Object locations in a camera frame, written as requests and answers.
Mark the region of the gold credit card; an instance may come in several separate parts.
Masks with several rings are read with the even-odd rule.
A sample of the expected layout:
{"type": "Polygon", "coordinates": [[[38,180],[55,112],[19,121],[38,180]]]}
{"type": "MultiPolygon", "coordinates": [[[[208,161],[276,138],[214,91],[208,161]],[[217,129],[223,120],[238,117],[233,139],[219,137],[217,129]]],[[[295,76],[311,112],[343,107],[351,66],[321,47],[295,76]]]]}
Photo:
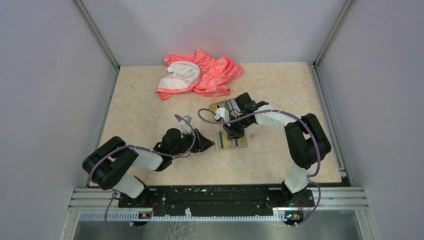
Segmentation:
{"type": "Polygon", "coordinates": [[[233,144],[231,140],[228,140],[228,133],[226,131],[218,131],[217,132],[217,149],[222,150],[230,150],[233,148],[233,144]]]}
{"type": "Polygon", "coordinates": [[[240,149],[240,148],[247,148],[248,147],[248,141],[246,138],[237,138],[233,139],[233,148],[240,149]]]}

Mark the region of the cream oval card tray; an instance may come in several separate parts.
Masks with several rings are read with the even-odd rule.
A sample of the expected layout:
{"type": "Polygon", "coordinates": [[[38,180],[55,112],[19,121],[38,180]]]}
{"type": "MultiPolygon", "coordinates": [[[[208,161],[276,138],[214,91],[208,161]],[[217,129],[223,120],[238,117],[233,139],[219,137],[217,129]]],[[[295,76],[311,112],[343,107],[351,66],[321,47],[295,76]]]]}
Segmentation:
{"type": "Polygon", "coordinates": [[[242,114],[235,98],[213,102],[209,105],[208,109],[213,112],[212,117],[216,122],[228,122],[231,118],[242,114]]]}

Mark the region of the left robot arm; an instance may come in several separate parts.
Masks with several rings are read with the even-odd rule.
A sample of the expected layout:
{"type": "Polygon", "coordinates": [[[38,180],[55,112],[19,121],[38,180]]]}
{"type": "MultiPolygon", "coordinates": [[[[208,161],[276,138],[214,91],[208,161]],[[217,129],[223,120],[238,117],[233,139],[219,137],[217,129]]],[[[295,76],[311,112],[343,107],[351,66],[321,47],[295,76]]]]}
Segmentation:
{"type": "Polygon", "coordinates": [[[144,207],[150,200],[149,188],[127,173],[131,167],[161,172],[174,159],[202,153],[214,145],[197,128],[189,132],[170,128],[153,149],[147,150],[131,147],[121,137],[114,136],[85,158],[82,169],[102,190],[124,193],[136,206],[144,207]]]}

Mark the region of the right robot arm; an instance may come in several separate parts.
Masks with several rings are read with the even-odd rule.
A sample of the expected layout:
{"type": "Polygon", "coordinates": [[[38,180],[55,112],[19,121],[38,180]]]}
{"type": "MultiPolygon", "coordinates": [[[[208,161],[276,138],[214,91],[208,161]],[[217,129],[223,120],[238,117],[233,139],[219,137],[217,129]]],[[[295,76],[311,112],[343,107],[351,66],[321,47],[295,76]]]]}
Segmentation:
{"type": "Polygon", "coordinates": [[[245,129],[253,124],[284,134],[293,160],[289,175],[282,182],[281,199],[287,206],[295,206],[301,200],[301,192],[306,189],[309,179],[319,173],[322,160],[332,150],[316,115],[294,115],[266,101],[255,102],[247,92],[231,99],[215,113],[216,120],[225,120],[223,128],[230,140],[243,137],[245,129]]]}

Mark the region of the stack of cards in tray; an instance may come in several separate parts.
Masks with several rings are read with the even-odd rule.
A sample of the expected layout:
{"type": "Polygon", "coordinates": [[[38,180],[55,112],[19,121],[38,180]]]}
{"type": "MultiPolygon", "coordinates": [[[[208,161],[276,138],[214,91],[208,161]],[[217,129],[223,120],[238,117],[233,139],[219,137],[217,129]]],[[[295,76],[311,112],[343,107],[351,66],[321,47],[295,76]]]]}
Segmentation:
{"type": "Polygon", "coordinates": [[[239,115],[241,114],[241,110],[238,107],[234,98],[214,102],[209,106],[209,109],[212,111],[216,111],[217,108],[226,108],[230,115],[239,115]]]}

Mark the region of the pink patterned cloth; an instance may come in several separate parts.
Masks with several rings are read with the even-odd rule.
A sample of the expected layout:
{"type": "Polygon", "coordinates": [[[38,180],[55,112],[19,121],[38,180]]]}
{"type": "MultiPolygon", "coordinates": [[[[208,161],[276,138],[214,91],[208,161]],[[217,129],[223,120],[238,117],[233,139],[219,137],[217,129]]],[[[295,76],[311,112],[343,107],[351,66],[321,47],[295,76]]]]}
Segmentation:
{"type": "Polygon", "coordinates": [[[201,48],[192,55],[169,54],[163,60],[168,75],[155,91],[162,100],[190,91],[202,97],[228,96],[231,90],[226,84],[244,72],[241,64],[226,54],[213,58],[201,48]]]}

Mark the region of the aluminium frame rail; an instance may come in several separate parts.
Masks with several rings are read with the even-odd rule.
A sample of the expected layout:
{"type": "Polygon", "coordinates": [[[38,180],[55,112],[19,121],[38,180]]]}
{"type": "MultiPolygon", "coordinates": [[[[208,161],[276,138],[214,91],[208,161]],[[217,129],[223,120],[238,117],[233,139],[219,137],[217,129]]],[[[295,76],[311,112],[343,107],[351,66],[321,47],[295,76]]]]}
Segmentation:
{"type": "Polygon", "coordinates": [[[365,210],[369,207],[360,187],[310,187],[302,199],[288,205],[278,187],[189,186],[155,187],[144,204],[125,196],[113,198],[111,190],[74,190],[70,210],[82,220],[132,222],[254,222],[287,221],[310,211],[365,210]]]}

